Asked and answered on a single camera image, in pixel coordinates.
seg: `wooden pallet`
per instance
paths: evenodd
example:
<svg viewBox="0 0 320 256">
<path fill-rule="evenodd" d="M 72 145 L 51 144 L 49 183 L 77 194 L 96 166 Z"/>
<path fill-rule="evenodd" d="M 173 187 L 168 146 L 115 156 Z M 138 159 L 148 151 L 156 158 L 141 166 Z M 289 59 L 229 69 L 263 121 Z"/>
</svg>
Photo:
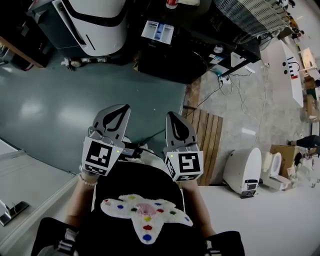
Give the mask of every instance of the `wooden pallet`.
<svg viewBox="0 0 320 256">
<path fill-rule="evenodd" d="M 204 169 L 203 175 L 197 180 L 198 184 L 209 186 L 216 164 L 224 119 L 190 106 L 183 107 L 182 116 L 194 127 L 199 149 L 203 151 Z"/>
</svg>

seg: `cardboard box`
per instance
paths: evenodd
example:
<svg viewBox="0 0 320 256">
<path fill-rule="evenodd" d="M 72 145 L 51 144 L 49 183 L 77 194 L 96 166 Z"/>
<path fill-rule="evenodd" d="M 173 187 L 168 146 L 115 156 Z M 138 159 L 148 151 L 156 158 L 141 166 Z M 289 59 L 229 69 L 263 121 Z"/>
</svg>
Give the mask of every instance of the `cardboard box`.
<svg viewBox="0 0 320 256">
<path fill-rule="evenodd" d="M 316 88 L 316 82 L 312 76 L 307 75 L 304 77 L 304 88 L 306 90 Z"/>
<path fill-rule="evenodd" d="M 319 122 L 320 112 L 318 107 L 318 101 L 312 97 L 312 95 L 306 95 L 306 114 L 312 122 Z"/>
<path fill-rule="evenodd" d="M 284 146 L 284 145 L 271 145 L 270 153 L 280 153 L 282 157 L 281 167 L 279 174 L 288 179 L 287 168 L 290 168 L 294 164 L 296 155 L 299 153 L 299 148 L 296 146 Z"/>
</svg>

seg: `tile floor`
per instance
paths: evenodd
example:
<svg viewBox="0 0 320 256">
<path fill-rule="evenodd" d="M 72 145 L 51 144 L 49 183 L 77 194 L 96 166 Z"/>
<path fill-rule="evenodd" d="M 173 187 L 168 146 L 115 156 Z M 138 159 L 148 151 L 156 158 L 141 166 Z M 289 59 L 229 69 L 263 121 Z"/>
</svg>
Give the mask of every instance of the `tile floor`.
<svg viewBox="0 0 320 256">
<path fill-rule="evenodd" d="M 261 55 L 263 61 L 268 63 L 268 55 L 264 51 Z M 255 73 L 250 76 L 231 76 L 236 86 L 240 81 L 241 98 L 245 104 L 242 104 L 236 86 L 232 88 L 230 84 L 224 84 L 221 90 L 200 106 L 201 109 L 224 118 L 212 184 L 222 182 L 224 166 L 231 151 L 253 147 L 269 151 L 271 144 L 285 145 L 287 140 L 298 139 L 300 134 L 309 134 L 309 124 L 300 118 L 301 109 L 289 108 L 286 104 L 273 101 L 272 81 L 268 79 L 268 69 L 263 67 L 263 62 L 248 66 Z M 234 74 L 248 75 L 250 72 L 243 67 Z M 217 88 L 218 79 L 212 71 L 203 75 L 199 103 Z M 225 96 L 231 88 L 233 95 Z"/>
</svg>

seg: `gray floor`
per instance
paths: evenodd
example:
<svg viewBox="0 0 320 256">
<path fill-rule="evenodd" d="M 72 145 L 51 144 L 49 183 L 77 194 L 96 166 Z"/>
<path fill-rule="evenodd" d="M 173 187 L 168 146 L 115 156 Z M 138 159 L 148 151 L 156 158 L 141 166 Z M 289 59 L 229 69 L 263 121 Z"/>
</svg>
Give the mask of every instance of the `gray floor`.
<svg viewBox="0 0 320 256">
<path fill-rule="evenodd" d="M 268 56 L 264 52 L 261 55 L 263 61 L 268 63 Z M 239 62 L 241 60 L 235 56 L 234 64 Z M 221 89 L 224 94 L 219 90 L 200 106 L 211 114 L 223 117 L 212 184 L 222 182 L 226 160 L 233 150 L 257 147 L 261 151 L 269 151 L 272 144 L 286 145 L 288 140 L 297 140 L 300 135 L 309 135 L 310 124 L 301 120 L 301 108 L 290 108 L 285 103 L 273 100 L 272 80 L 268 79 L 268 69 L 263 69 L 263 62 L 251 63 L 248 66 L 255 73 L 250 76 L 232 76 L 231 80 L 235 84 L 232 89 L 233 95 L 224 95 L 231 91 L 231 85 L 225 84 Z M 234 74 L 248 75 L 250 72 L 243 67 Z M 239 82 L 245 105 L 242 104 L 236 88 Z M 263 112 L 264 84 L 266 103 Z M 217 88 L 217 76 L 211 71 L 207 72 L 201 79 L 199 102 Z"/>
<path fill-rule="evenodd" d="M 168 111 L 180 112 L 186 87 L 125 66 L 89 64 L 72 72 L 57 54 L 45 69 L 0 67 L 0 137 L 29 155 L 77 173 L 87 129 L 98 111 L 129 104 L 126 130 L 133 142 L 165 127 Z M 149 143 L 157 153 L 164 133 Z"/>
</svg>

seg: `white toilet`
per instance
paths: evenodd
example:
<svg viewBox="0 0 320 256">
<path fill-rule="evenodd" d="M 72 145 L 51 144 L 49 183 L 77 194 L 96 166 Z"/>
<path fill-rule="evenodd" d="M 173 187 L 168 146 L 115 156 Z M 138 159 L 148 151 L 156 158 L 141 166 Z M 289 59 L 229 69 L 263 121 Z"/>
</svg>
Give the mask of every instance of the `white toilet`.
<svg viewBox="0 0 320 256">
<path fill-rule="evenodd" d="M 241 198 L 251 198 L 256 193 L 261 166 L 259 148 L 235 150 L 226 161 L 223 179 Z"/>
<path fill-rule="evenodd" d="M 262 152 L 261 179 L 263 184 L 275 190 L 285 190 L 290 180 L 280 176 L 282 156 L 280 153 L 271 154 L 270 152 Z"/>
</svg>

